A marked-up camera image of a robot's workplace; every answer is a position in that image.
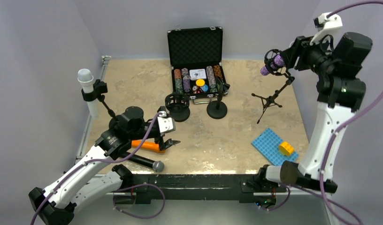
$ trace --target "microphone grille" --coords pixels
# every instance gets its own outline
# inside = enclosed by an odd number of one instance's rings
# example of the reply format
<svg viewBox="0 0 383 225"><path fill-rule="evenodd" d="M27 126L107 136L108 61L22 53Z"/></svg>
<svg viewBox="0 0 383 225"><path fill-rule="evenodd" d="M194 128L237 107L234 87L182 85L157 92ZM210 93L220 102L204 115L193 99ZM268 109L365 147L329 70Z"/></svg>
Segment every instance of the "microphone grille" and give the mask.
<svg viewBox="0 0 383 225"><path fill-rule="evenodd" d="M93 80L93 76L90 70L88 69L80 69L78 71L78 80L80 82L89 82Z"/></svg>

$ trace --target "yellow lego block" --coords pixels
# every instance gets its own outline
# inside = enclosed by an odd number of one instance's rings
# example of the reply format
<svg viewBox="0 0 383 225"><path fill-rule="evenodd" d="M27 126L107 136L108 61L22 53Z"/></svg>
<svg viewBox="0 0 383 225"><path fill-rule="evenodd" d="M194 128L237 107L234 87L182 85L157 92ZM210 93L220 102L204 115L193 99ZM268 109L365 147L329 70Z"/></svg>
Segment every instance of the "yellow lego block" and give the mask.
<svg viewBox="0 0 383 225"><path fill-rule="evenodd" d="M288 142L283 142L279 145L279 151L283 155L290 156L294 152L294 148Z"/></svg>

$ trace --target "case handle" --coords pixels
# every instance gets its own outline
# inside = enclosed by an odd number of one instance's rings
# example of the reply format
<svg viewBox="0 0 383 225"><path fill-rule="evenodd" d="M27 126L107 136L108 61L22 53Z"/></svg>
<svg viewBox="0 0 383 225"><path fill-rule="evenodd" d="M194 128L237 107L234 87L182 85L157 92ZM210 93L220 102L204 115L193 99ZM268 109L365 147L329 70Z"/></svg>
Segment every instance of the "case handle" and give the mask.
<svg viewBox="0 0 383 225"><path fill-rule="evenodd" d="M200 102L195 102L195 99L193 99L193 104L195 105L209 104L210 102L212 102L212 97L209 98L209 101L200 101Z"/></svg>

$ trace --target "lego baseplate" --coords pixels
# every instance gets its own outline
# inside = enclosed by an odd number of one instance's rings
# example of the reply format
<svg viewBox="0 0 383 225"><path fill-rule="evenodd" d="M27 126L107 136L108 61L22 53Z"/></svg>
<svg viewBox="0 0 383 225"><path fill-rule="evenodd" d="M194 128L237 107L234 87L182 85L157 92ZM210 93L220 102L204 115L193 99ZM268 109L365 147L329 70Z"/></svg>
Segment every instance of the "lego baseplate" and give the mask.
<svg viewBox="0 0 383 225"><path fill-rule="evenodd" d="M283 142L272 129L267 128L251 144L258 150L272 165L282 165L284 161L294 162L299 154L293 152L290 156L282 155L278 146Z"/></svg>

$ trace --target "marble tabletop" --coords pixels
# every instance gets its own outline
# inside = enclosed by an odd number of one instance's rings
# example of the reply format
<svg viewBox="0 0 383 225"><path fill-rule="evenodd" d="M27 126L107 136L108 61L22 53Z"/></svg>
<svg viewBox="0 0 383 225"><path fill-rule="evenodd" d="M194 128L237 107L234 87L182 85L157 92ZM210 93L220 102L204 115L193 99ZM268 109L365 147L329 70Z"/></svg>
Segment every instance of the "marble tabletop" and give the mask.
<svg viewBox="0 0 383 225"><path fill-rule="evenodd" d="M297 162L305 155L308 141L292 86L287 87L276 101L282 108L273 106L262 113L260 99L251 93L269 96L281 88L285 77L262 76L260 60L224 60L222 62L229 94L223 98L228 114L214 120L207 114L207 105L190 103L188 120L176 123L176 131L166 134L181 143L165 153L139 150L137 155L164 162L161 173L169 174L235 174L256 173L268 161L251 145L266 128L271 128L299 153ZM169 60L111 60L104 81L108 86L106 103L116 114L129 106L139 106L145 120L152 118L165 97L172 92ZM108 129L110 117L102 104L100 117L94 120L87 150L100 134ZM124 162L133 173L154 173L152 170ZM107 173L113 165L100 173Z"/></svg>

